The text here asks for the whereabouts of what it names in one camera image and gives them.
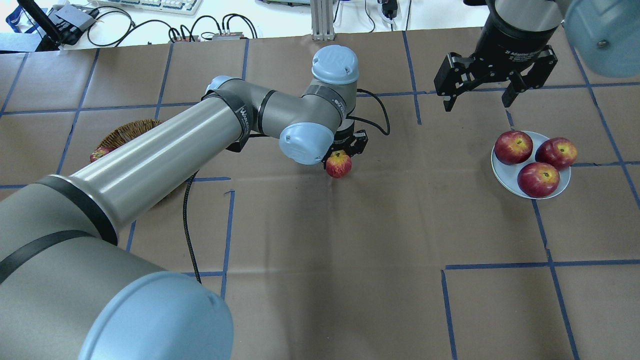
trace blue tape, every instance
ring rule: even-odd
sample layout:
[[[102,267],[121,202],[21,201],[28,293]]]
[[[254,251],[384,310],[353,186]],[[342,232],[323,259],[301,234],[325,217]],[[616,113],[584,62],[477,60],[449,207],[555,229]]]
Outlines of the blue tape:
[[[585,84],[587,84],[587,89],[589,90],[589,95],[591,95],[591,100],[593,101],[593,104],[595,105],[596,109],[598,110],[598,114],[600,116],[600,121],[602,123],[602,127],[604,127],[604,130],[607,133],[607,136],[609,137],[609,141],[611,142],[611,147],[613,147],[613,151],[616,153],[616,157],[618,157],[618,161],[620,162],[620,165],[622,166],[622,172],[625,173],[625,177],[627,178],[627,183],[629,185],[629,188],[631,189],[631,194],[633,194],[634,199],[636,200],[636,206],[638,207],[638,209],[640,209],[640,197],[638,197],[638,192],[636,191],[636,186],[634,185],[633,180],[631,180],[631,175],[629,174],[627,166],[625,165],[625,162],[622,159],[622,154],[620,153],[620,150],[618,149],[618,144],[616,144],[616,141],[613,138],[613,135],[611,134],[611,131],[609,130],[609,126],[607,125],[607,120],[604,117],[604,113],[602,113],[602,109],[600,109],[600,105],[598,105],[598,100],[596,99],[596,94],[593,92],[593,88],[591,87],[591,83],[589,82],[589,78],[587,77],[587,73],[584,71],[584,67],[582,66],[582,63],[580,62],[580,58],[578,57],[578,54],[575,52],[575,48],[572,45],[570,45],[570,47],[571,47],[571,52],[573,53],[573,57],[575,58],[575,61],[578,64],[578,68],[580,69],[580,73],[582,74],[582,77],[584,78],[584,82],[585,82]]]
[[[197,182],[204,182],[204,181],[228,181],[231,180],[230,177],[226,177],[226,176],[218,176],[218,177],[195,177],[193,179],[194,183]]]
[[[508,109],[504,109],[504,111],[507,113],[507,119],[509,120],[509,126],[511,126],[511,130],[513,130],[515,125],[513,125],[513,117],[511,116],[511,112]]]
[[[249,39],[246,39],[244,41],[244,60],[242,62],[242,80],[246,80],[246,63],[248,59],[249,59]]]
[[[224,276],[225,273],[222,271],[205,271],[205,272],[198,272],[200,274],[200,277],[214,277],[214,276]],[[195,277],[196,273],[194,272],[183,272],[184,275],[187,276],[191,276],[191,277]]]
[[[607,84],[590,84],[592,88],[613,87],[613,86],[638,86],[640,83],[607,83]]]
[[[15,78],[13,79],[13,83],[9,88],[9,92],[6,93],[6,99],[4,100],[4,104],[2,105],[2,108],[0,108],[0,117],[6,114],[4,112],[6,110],[6,105],[9,103],[9,99],[11,99],[11,95],[15,90],[15,85],[18,83],[18,79],[20,78],[20,75],[22,74],[22,70],[24,69],[24,63],[27,62],[28,57],[29,57],[29,53],[24,53],[24,56],[22,57],[22,62],[20,63],[20,67],[18,68],[18,71],[15,73]]]
[[[543,268],[546,266],[548,266],[548,263],[460,264],[447,265],[445,270]]]
[[[0,189],[21,189],[26,185],[18,184],[18,185],[0,185]]]
[[[136,230],[136,221],[131,223],[131,228],[129,229],[129,238],[127,239],[127,252],[131,252],[131,243],[133,242],[133,232]]]
[[[640,259],[558,261],[554,266],[640,265]]]
[[[406,38],[406,32],[402,32],[402,38],[404,41],[404,50],[406,51],[406,61],[409,65],[409,75],[411,77],[411,89],[413,89],[413,105],[415,106],[415,118],[418,121],[418,125],[422,125],[422,118],[420,116],[420,104],[418,103],[418,95],[416,94],[415,86],[415,74],[413,73],[413,62],[411,60],[411,51],[409,50],[409,41]]]
[[[222,267],[222,272],[224,273],[222,276],[222,286],[220,288],[220,297],[224,300],[225,295],[227,294],[227,271],[229,270],[229,254],[231,250],[231,229],[234,222],[234,204],[236,203],[236,191],[229,190],[228,191],[231,196],[229,198],[229,214],[227,217],[227,244],[225,247],[225,262]]]
[[[453,320],[451,319],[451,305],[449,304],[449,290],[447,289],[447,277],[444,270],[440,271],[442,279],[442,296],[444,298],[444,312],[447,317],[447,328],[449,330],[449,346],[451,347],[451,359],[458,360],[458,351],[456,350],[456,339],[453,334]]]
[[[558,297],[558,304],[560,305],[560,312],[562,314],[562,319],[564,322],[564,328],[566,329],[566,335],[569,338],[569,346],[571,346],[571,352],[573,353],[573,360],[580,360],[580,356],[578,355],[578,348],[575,345],[575,340],[573,338],[573,331],[571,330],[571,323],[569,322],[569,316],[566,313],[566,307],[564,306],[564,298],[562,296],[562,291],[560,290],[560,282],[558,281],[558,276],[556,274],[556,267],[554,266],[554,260],[551,256],[551,251],[546,249],[547,251],[547,259],[549,263],[549,269],[551,270],[551,278],[554,281],[554,288],[556,289],[556,296]]]
[[[69,136],[67,137],[67,142],[65,144],[65,149],[62,151],[62,157],[60,158],[60,163],[58,164],[58,169],[56,170],[56,174],[60,174],[62,171],[62,165],[65,163],[65,159],[67,158],[67,151],[69,150],[69,144],[71,144],[71,138],[74,135],[74,130],[76,129],[76,124],[78,121],[78,117],[80,116],[80,110],[82,109],[82,104],[84,102],[84,98],[86,97],[86,92],[89,89],[89,83],[91,82],[91,78],[93,77],[93,71],[95,70],[95,64],[98,63],[98,56],[100,55],[100,49],[95,50],[95,56],[93,57],[93,64],[91,65],[91,70],[89,70],[89,76],[86,78],[86,83],[84,84],[84,89],[82,91],[82,96],[80,96],[80,103],[76,109],[76,115],[74,117],[74,121],[71,124],[71,131],[69,131]]]
[[[160,86],[160,95],[158,95],[158,103],[156,104],[156,117],[160,114],[160,105],[162,104],[162,96],[164,95],[164,87],[166,86],[166,78],[169,74],[169,66],[171,65],[171,55],[173,54],[173,43],[169,45],[169,55],[166,58],[166,66],[164,67],[164,76],[162,78],[162,85]]]
[[[533,205],[533,211],[536,214],[536,221],[538,222],[538,229],[540,230],[540,236],[542,237],[542,244],[547,248],[547,233],[545,227],[542,225],[542,217],[540,216],[540,209],[538,209],[538,202],[535,199],[531,199]]]
[[[381,92],[376,94],[378,97],[384,96],[405,96],[405,95],[426,95],[426,91],[405,91],[405,92]],[[369,94],[358,94],[357,97],[371,97]]]

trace cable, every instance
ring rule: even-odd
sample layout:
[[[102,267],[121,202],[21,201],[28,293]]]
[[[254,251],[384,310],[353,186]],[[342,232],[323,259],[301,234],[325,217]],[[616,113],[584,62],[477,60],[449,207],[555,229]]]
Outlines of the cable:
[[[247,26],[249,26],[249,30],[251,30],[251,36],[253,38],[257,38],[258,37],[258,31],[255,29],[255,26],[253,25],[251,20],[249,20],[249,18],[247,18],[246,16],[240,15],[238,13],[228,13],[225,16],[222,17],[222,30],[225,30],[225,28],[226,28],[226,30],[228,31],[230,29],[229,22],[234,17],[239,17],[240,19],[243,19],[244,22],[247,24]]]
[[[338,5],[335,7],[335,13],[333,14],[333,23],[335,24],[335,19],[338,17],[338,9],[340,8],[340,0],[338,0]]]
[[[388,136],[391,133],[391,124],[389,124],[389,115],[387,114],[387,109],[385,108],[385,105],[382,103],[382,100],[380,100],[380,98],[376,94],[374,94],[374,93],[372,93],[370,91],[367,91],[367,90],[357,89],[357,92],[360,92],[360,93],[363,93],[363,94],[367,94],[367,95],[373,97],[378,102],[378,104],[380,104],[380,107],[382,108],[382,112],[385,115],[385,121],[387,122],[387,130],[385,131],[380,125],[376,124],[375,122],[367,120],[367,119],[363,119],[361,117],[356,117],[356,116],[351,116],[350,115],[350,116],[347,116],[347,119],[357,120],[357,121],[360,121],[360,122],[364,122],[365,124],[369,124],[371,126],[374,126],[376,129],[380,130],[380,132],[383,135]]]
[[[187,33],[189,34],[189,41],[195,41],[196,40],[196,39],[193,38],[193,34],[189,30],[189,28],[187,28],[185,25],[180,25],[180,33],[182,34],[182,39],[183,40],[187,40],[185,35],[184,35],[184,31],[183,30],[186,30]]]
[[[112,8],[112,9],[115,9],[115,10],[110,10],[110,11],[108,11],[106,13],[100,14],[98,17],[95,18],[96,22],[91,24],[91,26],[89,26],[89,28],[86,30],[86,38],[94,46],[99,46],[99,47],[111,46],[111,45],[117,43],[118,41],[121,41],[125,37],[126,33],[128,33],[130,30],[132,30],[132,29],[134,29],[136,27],[136,23],[131,18],[131,15],[129,15],[129,13],[127,13],[126,11],[124,11],[124,10],[122,10],[120,8],[117,8],[115,6],[99,6],[96,9],[98,9],[98,11],[99,11],[100,9],[105,9],[105,8]],[[98,23],[98,20],[100,20],[101,18],[103,18],[103,17],[105,17],[105,16],[107,16],[109,14],[112,14],[112,13],[119,13],[120,15],[124,15],[129,19],[129,26],[127,27],[127,31],[125,32],[125,35],[122,35],[120,38],[118,38],[115,41],[110,42],[108,44],[96,44],[91,39],[91,29]]]
[[[122,38],[121,38],[121,39],[116,43],[116,45],[115,45],[114,47],[118,47],[118,45],[122,44],[122,42],[124,41],[124,39],[125,39],[125,38],[127,38],[127,37],[132,33],[132,32],[136,31],[136,29],[138,29],[138,28],[142,27],[142,25],[146,25],[146,24],[149,24],[149,23],[151,23],[151,22],[160,22],[160,23],[162,23],[162,24],[164,24],[164,25],[167,25],[167,26],[169,27],[169,29],[172,29],[172,26],[171,26],[171,25],[169,25],[169,24],[167,24],[165,21],[162,21],[162,20],[155,20],[155,19],[153,19],[153,20],[147,20],[147,21],[145,21],[145,22],[141,23],[140,25],[136,26],[135,28],[133,28],[133,29],[131,29],[131,30],[127,31],[127,33],[126,33],[126,34],[125,34],[125,35],[124,35],[124,36],[123,36],[123,37],[122,37]]]
[[[409,11],[407,11],[407,13],[406,13],[406,26],[404,27],[405,31],[409,30],[409,18],[411,17],[411,3],[412,2],[413,2],[413,0],[409,0]]]
[[[193,175],[187,179],[187,188],[184,189],[184,201],[182,202],[182,223],[184,224],[184,236],[187,239],[187,247],[189,248],[189,255],[191,256],[193,273],[196,275],[196,280],[202,284],[202,280],[200,280],[200,271],[198,271],[198,263],[196,262],[196,256],[193,253],[193,246],[191,246],[191,237],[189,236],[189,226],[187,223],[187,201],[189,200],[191,184],[193,184],[193,180],[195,179],[196,174],[198,174],[198,171],[194,172]]]
[[[369,11],[367,10],[367,0],[364,1],[364,12],[367,14],[367,17],[369,18],[369,20],[371,20],[371,22],[373,23],[373,29],[369,31],[370,33],[372,33],[376,29],[376,22],[373,21],[373,19],[371,18],[371,15],[369,15]]]
[[[191,29],[189,30],[190,33],[193,34],[193,30],[196,28],[196,24],[198,24],[198,22],[202,19],[211,19],[216,23],[216,27],[218,28],[218,34],[222,34],[222,29],[220,28],[220,23],[216,20],[215,17],[210,16],[210,15],[203,15],[199,18],[196,19],[196,21],[194,21],[193,25],[191,25]]]

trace apple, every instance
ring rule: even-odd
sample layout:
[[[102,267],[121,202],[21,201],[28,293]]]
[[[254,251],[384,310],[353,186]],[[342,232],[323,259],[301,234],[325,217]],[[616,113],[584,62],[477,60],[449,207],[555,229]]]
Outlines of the apple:
[[[518,186],[531,197],[551,195],[560,183],[560,173],[547,163],[530,163],[518,173]]]
[[[522,131],[507,131],[498,137],[493,152],[495,157],[505,165],[523,163],[533,153],[533,141]]]
[[[326,160],[326,172],[329,176],[340,179],[351,171],[351,157],[344,150],[331,153]]]
[[[575,163],[578,157],[578,149],[565,138],[549,139],[538,147],[536,151],[536,161],[548,163],[562,171]]]
[[[91,154],[91,156],[89,157],[89,161],[93,163],[94,161],[105,156],[106,154],[109,154],[111,151],[114,151],[114,150],[115,148],[112,148],[112,147],[100,146]]]

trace electronic device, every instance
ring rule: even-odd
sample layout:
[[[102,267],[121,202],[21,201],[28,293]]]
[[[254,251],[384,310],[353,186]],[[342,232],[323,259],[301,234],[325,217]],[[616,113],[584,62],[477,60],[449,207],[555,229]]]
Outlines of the electronic device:
[[[194,15],[204,0],[96,0],[100,6],[117,6],[120,8],[135,8],[154,12],[179,13]]]

